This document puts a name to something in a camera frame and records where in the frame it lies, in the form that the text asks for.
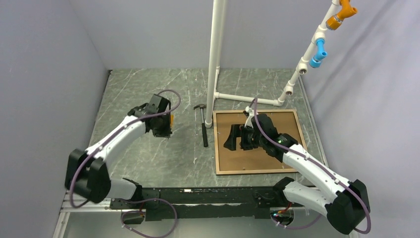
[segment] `hammer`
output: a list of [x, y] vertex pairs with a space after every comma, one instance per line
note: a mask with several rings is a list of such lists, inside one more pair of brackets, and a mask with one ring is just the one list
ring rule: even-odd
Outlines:
[[200, 112], [201, 112], [201, 129], [203, 131], [203, 145], [204, 147], [208, 147], [209, 143], [207, 142], [207, 131], [206, 131], [206, 126], [204, 125], [204, 113], [203, 113], [203, 109], [206, 108], [206, 105], [198, 104], [197, 106], [194, 107], [194, 110], [196, 108], [200, 108]]

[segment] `blue connector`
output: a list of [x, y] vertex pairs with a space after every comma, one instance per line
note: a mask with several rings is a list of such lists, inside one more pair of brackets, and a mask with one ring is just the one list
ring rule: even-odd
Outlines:
[[314, 57], [312, 57], [312, 59], [309, 61], [309, 65], [312, 68], [318, 68], [321, 66], [322, 64], [322, 60], [327, 57], [327, 52], [324, 49], [324, 43], [325, 40], [324, 39], [318, 39], [316, 40], [316, 46], [318, 46], [318, 51], [317, 53], [314, 55]]

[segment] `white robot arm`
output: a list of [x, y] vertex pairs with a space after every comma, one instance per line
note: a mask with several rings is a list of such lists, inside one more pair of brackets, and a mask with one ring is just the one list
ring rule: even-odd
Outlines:
[[170, 112], [178, 105], [171, 109], [168, 99], [154, 94], [149, 103], [131, 109], [120, 125], [98, 143], [84, 151], [75, 149], [69, 155], [65, 187], [71, 194], [75, 192], [94, 203], [105, 198], [142, 200], [138, 183], [110, 177], [115, 160], [122, 150], [150, 130], [155, 137], [169, 138], [172, 134]]
[[266, 114], [257, 114], [251, 107], [246, 107], [244, 114], [247, 116], [245, 124], [232, 125], [223, 146], [236, 150], [236, 138], [240, 137], [241, 149], [263, 148], [268, 155], [295, 168], [317, 188], [303, 186], [286, 177], [273, 187], [277, 200], [299, 203], [319, 212], [344, 234], [349, 234], [368, 216], [368, 193], [361, 181], [350, 181], [327, 168], [293, 137], [278, 133]]

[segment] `white pipe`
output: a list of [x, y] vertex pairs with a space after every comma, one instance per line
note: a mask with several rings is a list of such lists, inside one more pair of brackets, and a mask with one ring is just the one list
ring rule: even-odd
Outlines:
[[223, 4], [223, 12], [222, 12], [222, 20], [221, 20], [221, 27], [220, 27], [220, 39], [219, 39], [219, 47], [217, 49], [217, 67], [216, 67], [216, 78], [214, 79], [214, 91], [216, 92], [216, 88], [217, 88], [217, 80], [219, 79], [219, 74], [220, 74], [220, 55], [222, 52], [222, 42], [223, 42], [223, 32], [224, 32], [224, 24], [226, 21], [226, 5], [227, 5], [227, 0], [224, 1]]
[[[216, 98], [223, 98], [223, 99], [229, 99], [229, 100], [237, 100], [237, 101], [243, 101], [243, 102], [251, 102], [254, 98], [252, 97], [244, 97], [244, 96], [238, 96], [238, 95], [231, 95], [231, 94], [224, 94], [224, 93], [215, 93], [214, 94]], [[273, 106], [279, 106], [278, 100], [270, 100], [270, 99], [260, 99], [258, 98], [258, 103], [261, 104], [268, 104]]]
[[283, 105], [284, 100], [286, 99], [286, 96], [293, 94], [293, 87], [295, 86], [295, 83], [298, 80], [299, 75], [305, 74], [307, 72], [308, 62], [311, 59], [312, 54], [314, 53], [314, 50], [316, 47], [315, 42], [319, 38], [325, 38], [325, 32], [327, 31], [327, 27], [325, 23], [332, 15], [334, 15], [338, 11], [339, 7], [340, 7], [340, 1], [332, 0], [331, 6], [329, 7], [324, 19], [322, 20], [321, 24], [316, 28], [316, 31], [314, 35], [312, 36], [311, 43], [306, 49], [303, 57], [299, 60], [299, 63], [295, 69], [295, 72], [293, 73], [292, 77], [287, 82], [286, 86], [284, 87], [283, 92], [281, 93], [281, 96], [277, 99], [280, 106]]
[[211, 20], [211, 38], [210, 38], [210, 60], [209, 60], [209, 77], [207, 83], [207, 110], [205, 125], [210, 128], [213, 122], [213, 106], [214, 106], [214, 86], [216, 79], [217, 67], [217, 51], [220, 44], [220, 34], [222, 30], [222, 14], [226, 0], [213, 1], [213, 16]]

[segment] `orange pipe fitting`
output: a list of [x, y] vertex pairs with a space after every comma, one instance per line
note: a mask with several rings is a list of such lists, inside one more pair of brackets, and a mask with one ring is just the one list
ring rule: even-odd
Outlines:
[[340, 5], [342, 6], [341, 11], [331, 16], [325, 23], [329, 30], [337, 30], [337, 28], [343, 23], [344, 19], [357, 13], [357, 8], [350, 5], [350, 0], [340, 0]]

